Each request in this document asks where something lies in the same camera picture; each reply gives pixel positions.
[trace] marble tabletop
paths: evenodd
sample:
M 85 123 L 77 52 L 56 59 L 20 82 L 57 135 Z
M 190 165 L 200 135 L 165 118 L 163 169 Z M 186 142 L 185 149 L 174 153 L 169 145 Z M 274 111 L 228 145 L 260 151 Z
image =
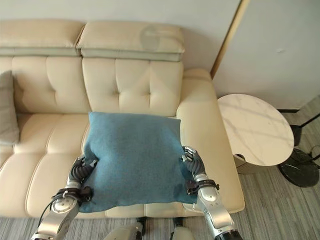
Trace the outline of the marble tabletop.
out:
M 218 99 L 233 155 L 259 166 L 287 160 L 294 135 L 282 114 L 269 103 L 250 95 L 230 94 Z

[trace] teal cushion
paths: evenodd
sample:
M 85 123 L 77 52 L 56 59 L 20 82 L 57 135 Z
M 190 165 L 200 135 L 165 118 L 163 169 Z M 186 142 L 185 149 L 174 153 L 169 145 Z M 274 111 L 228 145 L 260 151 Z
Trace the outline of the teal cushion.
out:
M 93 188 L 83 213 L 117 206 L 181 202 L 196 196 L 186 192 L 193 179 L 180 160 L 180 120 L 145 114 L 90 112 L 85 161 L 98 164 L 84 183 Z

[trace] floor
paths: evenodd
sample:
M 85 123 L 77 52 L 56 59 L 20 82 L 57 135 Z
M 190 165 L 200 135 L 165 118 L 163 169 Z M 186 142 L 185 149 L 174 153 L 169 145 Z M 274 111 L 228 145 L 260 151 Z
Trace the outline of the floor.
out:
M 320 96 L 298 113 L 284 113 L 290 124 L 300 125 L 320 112 Z M 302 132 L 299 149 L 309 152 L 320 145 L 320 118 Z M 315 147 L 313 155 L 320 154 Z M 272 167 L 257 174 L 239 175 L 246 207 L 232 214 L 244 240 L 319 240 L 320 183 L 300 188 L 289 183 Z M 102 240 L 112 229 L 134 222 L 134 219 L 75 220 L 66 240 Z M 168 240 L 173 231 L 172 219 L 147 220 L 144 240 Z M 188 217 L 184 225 L 196 240 L 212 240 L 203 217 Z M 37 219 L 0 218 L 0 240 L 28 240 L 37 226 Z

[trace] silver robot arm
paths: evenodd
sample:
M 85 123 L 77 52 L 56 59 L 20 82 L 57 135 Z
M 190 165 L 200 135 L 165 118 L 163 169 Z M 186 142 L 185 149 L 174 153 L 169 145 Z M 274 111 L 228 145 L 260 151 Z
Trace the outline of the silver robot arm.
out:
M 38 229 L 31 240 L 63 240 L 68 232 L 71 221 L 79 212 L 81 203 L 90 201 L 92 190 L 82 188 L 83 181 L 94 170 L 97 161 L 85 165 L 85 158 L 77 157 L 68 176 L 66 186 L 52 197 L 52 201 L 43 211 Z M 42 220 L 46 209 L 49 214 Z
M 203 211 L 214 240 L 242 240 L 235 229 L 234 221 L 222 204 L 218 192 L 219 185 L 208 179 L 205 165 L 198 152 L 189 146 L 184 146 L 183 150 L 185 155 L 182 155 L 181 159 L 194 177 L 194 182 L 187 183 L 187 193 L 189 195 L 197 193 L 197 204 Z

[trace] sofa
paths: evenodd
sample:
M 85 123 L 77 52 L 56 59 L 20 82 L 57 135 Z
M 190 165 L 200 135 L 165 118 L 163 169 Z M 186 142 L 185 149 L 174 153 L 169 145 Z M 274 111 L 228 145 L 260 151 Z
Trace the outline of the sofa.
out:
M 181 120 L 230 213 L 244 196 L 210 74 L 185 69 L 178 26 L 146 22 L 0 21 L 0 73 L 12 71 L 19 143 L 0 145 L 0 216 L 38 218 L 83 153 L 88 112 Z M 136 204 L 78 218 L 198 216 L 197 205 Z

